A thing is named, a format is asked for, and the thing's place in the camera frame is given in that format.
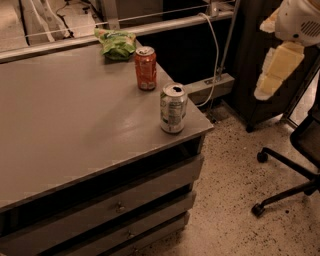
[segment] black chair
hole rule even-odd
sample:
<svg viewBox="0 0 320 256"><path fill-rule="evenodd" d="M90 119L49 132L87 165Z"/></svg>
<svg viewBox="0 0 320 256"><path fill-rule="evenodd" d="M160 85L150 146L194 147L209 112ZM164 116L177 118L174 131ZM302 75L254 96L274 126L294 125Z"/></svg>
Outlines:
<svg viewBox="0 0 320 256"><path fill-rule="evenodd" d="M318 81L318 88L316 99L313 107L309 110L308 116L302 123L292 132L290 141L293 147L305 156L311 163L313 163L320 170L320 82ZM313 173L301 165L291 161L290 159L280 155L270 148L263 148L257 154L257 159L260 163L268 160L268 155L278 159L280 162L291 167L294 171L306 177L309 181L287 191L279 193L275 196L263 200L260 204L256 204L251 209L251 212L259 217L265 210L265 206L289 196L304 192L310 196L316 190L320 191L320 174Z"/></svg>

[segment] chair base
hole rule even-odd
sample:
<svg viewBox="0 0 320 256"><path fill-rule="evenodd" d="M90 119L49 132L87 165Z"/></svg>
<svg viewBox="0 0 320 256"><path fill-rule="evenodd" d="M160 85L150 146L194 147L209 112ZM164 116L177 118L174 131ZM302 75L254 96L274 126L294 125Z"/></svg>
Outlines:
<svg viewBox="0 0 320 256"><path fill-rule="evenodd" d="M284 163L285 165L291 167L294 171L298 172L302 176L306 177L309 181L301 184L299 186L293 187L288 189L282 193L269 197L263 200L261 203L254 205L251 209L251 212L256 216L259 217L265 211L265 206L289 196L304 192L306 195L312 195L316 190L320 189L320 175L310 172L309 170L305 169L301 165L291 161L290 159L282 156L281 154L273 151L270 148L263 148L261 152L257 154L257 159L260 163L264 163L268 160L268 155L273 156L280 162Z"/></svg>

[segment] soda can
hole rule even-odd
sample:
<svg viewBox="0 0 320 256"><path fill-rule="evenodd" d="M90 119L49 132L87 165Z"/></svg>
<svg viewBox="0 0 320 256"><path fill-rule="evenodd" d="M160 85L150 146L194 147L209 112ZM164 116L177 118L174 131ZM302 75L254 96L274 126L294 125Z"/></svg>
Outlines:
<svg viewBox="0 0 320 256"><path fill-rule="evenodd" d="M179 83L163 87L160 95L161 128L168 133L178 133L184 128L188 95Z"/></svg>
<svg viewBox="0 0 320 256"><path fill-rule="evenodd" d="M138 87L144 91L154 90L157 86L156 53L152 47L143 46L136 50L135 66Z"/></svg>

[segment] can top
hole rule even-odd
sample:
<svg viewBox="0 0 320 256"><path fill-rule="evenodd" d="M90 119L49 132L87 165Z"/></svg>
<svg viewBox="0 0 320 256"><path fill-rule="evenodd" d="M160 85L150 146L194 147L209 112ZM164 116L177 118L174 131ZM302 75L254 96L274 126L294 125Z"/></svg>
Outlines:
<svg viewBox="0 0 320 256"><path fill-rule="evenodd" d="M150 46L142 46L137 48L136 53L141 56L149 56L154 53L154 49Z"/></svg>
<svg viewBox="0 0 320 256"><path fill-rule="evenodd" d="M185 94L183 85L179 83L170 83L165 85L163 92L170 97L181 97Z"/></svg>

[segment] snack bag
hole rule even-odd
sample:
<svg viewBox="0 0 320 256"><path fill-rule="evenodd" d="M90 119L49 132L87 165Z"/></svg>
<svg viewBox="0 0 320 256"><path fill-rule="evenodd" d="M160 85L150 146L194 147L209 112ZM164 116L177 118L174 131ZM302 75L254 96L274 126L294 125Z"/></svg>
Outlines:
<svg viewBox="0 0 320 256"><path fill-rule="evenodd" d="M136 35L121 30L94 29L101 53L112 60L128 60L136 50Z"/></svg>

